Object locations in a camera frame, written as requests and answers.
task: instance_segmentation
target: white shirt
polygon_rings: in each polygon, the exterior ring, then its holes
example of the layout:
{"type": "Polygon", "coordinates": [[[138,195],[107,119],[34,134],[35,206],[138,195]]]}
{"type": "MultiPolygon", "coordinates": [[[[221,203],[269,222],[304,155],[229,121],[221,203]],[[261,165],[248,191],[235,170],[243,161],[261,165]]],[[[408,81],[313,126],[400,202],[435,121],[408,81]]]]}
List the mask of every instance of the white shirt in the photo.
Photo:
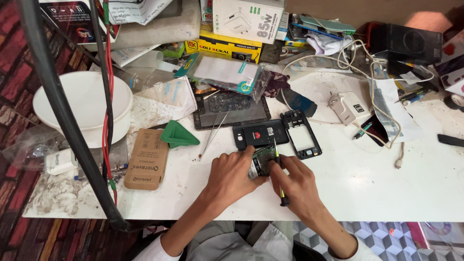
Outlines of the white shirt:
{"type": "MultiPolygon", "coordinates": [[[[180,255],[171,257],[161,246],[160,236],[156,238],[134,259],[134,261],[178,261],[180,255]]],[[[362,242],[358,241],[358,250],[349,259],[344,261],[381,261],[362,242]]],[[[187,261],[291,261],[292,248],[288,238],[272,224],[266,228],[258,241],[251,247],[237,233],[227,233],[212,237],[197,248],[187,257],[187,261]]]]}

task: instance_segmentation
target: table surface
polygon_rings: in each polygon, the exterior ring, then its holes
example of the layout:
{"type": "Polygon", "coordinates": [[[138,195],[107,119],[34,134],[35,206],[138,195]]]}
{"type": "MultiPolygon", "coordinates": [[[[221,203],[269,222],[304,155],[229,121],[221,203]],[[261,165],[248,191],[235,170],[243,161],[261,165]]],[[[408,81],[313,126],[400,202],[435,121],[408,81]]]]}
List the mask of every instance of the table surface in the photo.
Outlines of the table surface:
{"type": "MultiPolygon", "coordinates": [[[[366,80],[337,73],[315,72],[290,84],[318,104],[313,119],[327,122],[339,122],[326,107],[332,94],[353,90],[359,96],[368,95],[366,80]]],[[[288,110],[276,99],[266,99],[272,119],[288,110]]],[[[335,219],[464,221],[464,148],[437,141],[437,134],[464,137],[464,113],[448,109],[439,100],[413,103],[407,111],[425,136],[405,143],[400,170],[393,166],[400,155],[400,144],[387,150],[367,135],[353,141],[357,132],[354,126],[310,123],[323,153],[303,162],[313,170],[320,198],[335,219]]],[[[127,189],[120,180],[118,209],[124,218],[178,219],[206,185],[211,161],[223,152],[236,151],[232,128],[221,128],[200,162],[198,156],[209,131],[196,131],[192,115],[179,122],[200,140],[200,145],[170,150],[166,174],[157,190],[127,189]]],[[[135,136],[128,136],[129,148],[135,136]]],[[[277,147],[281,154],[294,155],[290,143],[277,147]]],[[[23,216],[105,218],[88,182],[74,181],[74,175],[73,171],[58,176],[42,174],[23,216]]],[[[217,220],[298,220],[279,203],[269,181],[231,205],[217,220]]]]}

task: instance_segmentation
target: screen protector packaging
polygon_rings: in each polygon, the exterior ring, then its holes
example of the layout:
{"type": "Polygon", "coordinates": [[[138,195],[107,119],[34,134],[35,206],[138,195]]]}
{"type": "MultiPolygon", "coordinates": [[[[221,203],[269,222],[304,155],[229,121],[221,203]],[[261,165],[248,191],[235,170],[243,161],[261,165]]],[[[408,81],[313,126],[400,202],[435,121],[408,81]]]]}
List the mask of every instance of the screen protector packaging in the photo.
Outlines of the screen protector packaging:
{"type": "Polygon", "coordinates": [[[190,55],[174,77],[185,75],[198,82],[251,96],[256,104],[271,79],[271,72],[260,65],[200,52],[190,55]]]}

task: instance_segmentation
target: white plastic container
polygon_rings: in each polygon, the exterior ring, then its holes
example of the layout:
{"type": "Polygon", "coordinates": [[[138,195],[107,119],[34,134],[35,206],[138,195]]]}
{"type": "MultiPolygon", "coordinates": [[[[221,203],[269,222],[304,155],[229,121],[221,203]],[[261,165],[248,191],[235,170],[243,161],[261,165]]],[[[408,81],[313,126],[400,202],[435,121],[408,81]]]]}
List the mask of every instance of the white plastic container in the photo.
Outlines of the white plastic container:
{"type": "MultiPolygon", "coordinates": [[[[101,148],[103,121],[106,112],[101,73],[70,72],[61,75],[60,80],[88,147],[101,148]]],[[[132,108],[132,91],[129,86],[117,77],[114,77],[114,81],[112,143],[117,142],[127,134],[131,121],[130,109],[132,108]]],[[[63,134],[43,86],[35,93],[32,105],[41,121],[63,134]]]]}

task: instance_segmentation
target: red brick pattern floor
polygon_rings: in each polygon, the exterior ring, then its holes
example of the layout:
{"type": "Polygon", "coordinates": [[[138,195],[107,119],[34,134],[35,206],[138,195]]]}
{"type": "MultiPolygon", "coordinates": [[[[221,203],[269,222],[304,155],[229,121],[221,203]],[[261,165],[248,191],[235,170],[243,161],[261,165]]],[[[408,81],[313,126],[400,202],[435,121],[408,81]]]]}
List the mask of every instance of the red brick pattern floor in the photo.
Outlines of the red brick pattern floor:
{"type": "MultiPolygon", "coordinates": [[[[90,60],[46,28],[59,74],[87,70],[90,60]]],[[[39,120],[32,98],[41,86],[13,0],[0,0],[0,150],[39,120]]],[[[135,233],[114,231],[105,220],[23,218],[39,178],[0,154],[0,261],[120,260],[135,233]]]]}

